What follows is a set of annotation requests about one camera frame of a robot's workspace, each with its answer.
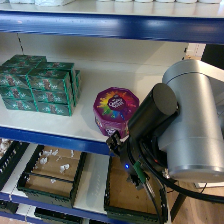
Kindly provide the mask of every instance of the black tray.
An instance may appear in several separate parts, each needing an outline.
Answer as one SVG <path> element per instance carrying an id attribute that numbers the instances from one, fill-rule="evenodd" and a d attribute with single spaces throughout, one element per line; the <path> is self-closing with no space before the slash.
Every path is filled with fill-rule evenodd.
<path id="1" fill-rule="evenodd" d="M 0 211 L 15 214 L 19 204 L 0 200 Z"/>
<path id="2" fill-rule="evenodd" d="M 73 208 L 87 153 L 81 154 L 80 160 L 78 163 L 78 167 L 76 170 L 76 174 L 74 177 L 74 181 L 72 182 L 73 186 L 70 191 L 70 196 L 65 197 L 62 195 L 53 194 L 53 193 L 40 191 L 40 190 L 29 189 L 29 188 L 25 187 L 26 182 L 29 179 L 29 176 L 35 175 L 35 174 L 32 174 L 32 170 L 34 169 L 36 162 L 38 161 L 39 157 L 41 156 L 43 149 L 44 149 L 43 145 L 37 146 L 30 161 L 27 163 L 25 170 L 23 171 L 22 175 L 19 178 L 19 181 L 17 183 L 17 189 L 19 191 L 23 191 L 28 196 L 28 198 L 31 200 L 40 201 L 40 202 L 44 202 L 44 203 L 48 203 L 48 204 L 59 205 L 59 206 L 67 207 L 67 208 Z M 50 177 L 50 176 L 42 176 L 42 177 L 63 181 L 61 179 L 57 179 L 55 177 Z"/>
<path id="3" fill-rule="evenodd" d="M 54 212 L 42 208 L 36 208 L 34 215 L 36 217 L 41 218 L 46 223 L 52 223 L 52 224 L 81 224 L 82 218 L 60 213 L 60 212 Z"/>
<path id="4" fill-rule="evenodd" d="M 0 159 L 0 190 L 2 190 L 8 181 L 28 145 L 29 143 L 14 141 Z"/>
<path id="5" fill-rule="evenodd" d="M 104 210 L 107 212 L 107 216 L 111 219 L 118 219 L 125 222 L 135 223 L 135 224 L 151 224 L 158 222 L 158 217 L 156 214 L 150 214 L 146 212 L 139 212 L 134 210 L 129 210 L 125 208 L 118 208 L 110 206 L 110 172 L 112 167 L 112 157 L 110 158 L 106 182 L 106 190 L 104 195 Z M 166 196 L 165 193 L 160 191 L 161 207 L 162 209 L 162 218 L 164 222 L 168 220 L 168 210 L 166 205 Z"/>

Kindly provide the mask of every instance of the black cable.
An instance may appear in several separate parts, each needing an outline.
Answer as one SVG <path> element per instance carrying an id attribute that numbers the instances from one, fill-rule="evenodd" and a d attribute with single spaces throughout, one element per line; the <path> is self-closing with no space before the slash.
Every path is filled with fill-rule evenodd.
<path id="1" fill-rule="evenodd" d="M 203 187 L 202 191 L 200 192 L 200 194 L 203 193 L 203 191 L 205 190 L 205 188 L 207 187 L 207 183 L 205 184 L 205 186 Z"/>
<path id="2" fill-rule="evenodd" d="M 181 193 L 185 196 L 189 196 L 189 197 L 192 197 L 192 198 L 195 198 L 195 199 L 224 204 L 224 197 L 214 196 L 214 195 L 209 195 L 209 194 L 201 194 L 201 193 L 198 193 L 198 192 L 194 192 L 194 191 L 184 189 L 182 187 L 179 187 L 179 186 L 171 183 L 168 179 L 163 177 L 157 170 L 155 170 L 152 167 L 152 165 L 147 161 L 147 159 L 145 158 L 145 156 L 144 156 L 144 154 L 143 154 L 143 152 L 140 148 L 140 144 L 139 144 L 139 147 L 137 147 L 137 148 L 138 148 L 139 154 L 141 155 L 143 161 L 145 162 L 145 165 L 150 170 L 150 172 L 153 175 L 155 175 L 167 187 L 172 188 L 173 190 L 175 190 L 175 191 L 177 191 L 177 192 L 179 192 L 179 193 Z"/>
<path id="3" fill-rule="evenodd" d="M 157 207 L 156 200 L 155 200 L 154 197 L 152 196 L 152 193 L 150 192 L 150 190 L 147 190 L 147 193 L 150 195 L 149 199 L 152 200 L 152 203 L 153 203 L 153 205 L 154 205 L 154 207 L 155 207 L 155 210 L 156 210 L 156 214 L 157 214 L 159 223 L 160 223 L 160 224 L 164 224 L 164 222 L 162 221 L 161 216 L 160 216 L 160 214 L 159 214 L 159 209 L 158 209 L 158 207 Z"/>

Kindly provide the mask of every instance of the shelf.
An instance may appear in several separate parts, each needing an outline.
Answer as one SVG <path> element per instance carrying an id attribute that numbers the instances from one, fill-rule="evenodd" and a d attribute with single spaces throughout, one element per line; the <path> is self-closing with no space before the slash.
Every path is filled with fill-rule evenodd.
<path id="1" fill-rule="evenodd" d="M 125 222 L 109 219 L 104 211 L 103 203 L 109 164 L 108 156 L 88 154 L 73 209 L 33 201 L 28 199 L 25 193 L 18 191 L 16 185 L 19 176 L 25 169 L 36 146 L 35 144 L 29 145 L 5 187 L 2 189 L 1 193 L 8 196 L 8 201 L 11 200 L 14 203 L 32 205 L 88 219 L 100 220 L 102 222 L 125 224 Z"/>
<path id="2" fill-rule="evenodd" d="M 224 3 L 5 3 L 0 4 L 0 31 L 223 44 Z"/>
<path id="3" fill-rule="evenodd" d="M 0 99 L 0 136 L 24 142 L 108 155 L 109 149 L 95 124 L 93 103 L 109 87 L 130 89 L 142 101 L 162 74 L 82 70 L 82 93 L 72 117 L 7 110 Z"/>

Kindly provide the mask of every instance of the purple tin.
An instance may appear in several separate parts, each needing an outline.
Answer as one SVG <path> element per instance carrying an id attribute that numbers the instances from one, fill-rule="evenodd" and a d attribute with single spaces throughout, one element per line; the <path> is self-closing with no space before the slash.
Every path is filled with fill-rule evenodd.
<path id="1" fill-rule="evenodd" d="M 93 105 L 95 122 L 105 136 L 116 130 L 128 135 L 128 121 L 139 107 L 139 99 L 128 89 L 111 87 L 97 95 Z"/>

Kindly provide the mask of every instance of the brown tray bottom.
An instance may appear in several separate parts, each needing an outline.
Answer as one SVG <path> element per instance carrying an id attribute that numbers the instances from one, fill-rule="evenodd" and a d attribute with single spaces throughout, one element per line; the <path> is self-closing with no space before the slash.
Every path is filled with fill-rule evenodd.
<path id="1" fill-rule="evenodd" d="M 113 158 L 110 172 L 110 206 L 156 214 L 145 190 L 138 191 L 132 183 L 126 181 L 127 178 L 128 174 L 123 170 L 119 158 Z M 153 178 L 150 178 L 150 184 L 156 194 L 157 206 L 160 208 L 158 185 Z"/>
<path id="2" fill-rule="evenodd" d="M 67 149 L 45 146 L 43 151 L 50 151 L 51 149 L 53 150 L 53 152 L 58 149 L 57 155 L 48 156 L 47 163 L 45 164 L 40 164 L 40 160 L 42 158 L 45 158 L 46 156 L 40 156 L 32 172 L 36 174 L 51 176 L 52 179 L 56 177 L 63 180 L 74 181 L 81 152 L 73 151 L 74 156 L 71 157 L 71 151 Z M 69 164 L 69 169 L 61 173 L 60 166 L 66 164 Z M 25 187 L 69 197 L 72 189 L 72 183 L 66 183 L 59 180 L 56 180 L 54 183 L 52 183 L 51 179 L 30 175 L 30 178 L 26 182 Z"/>

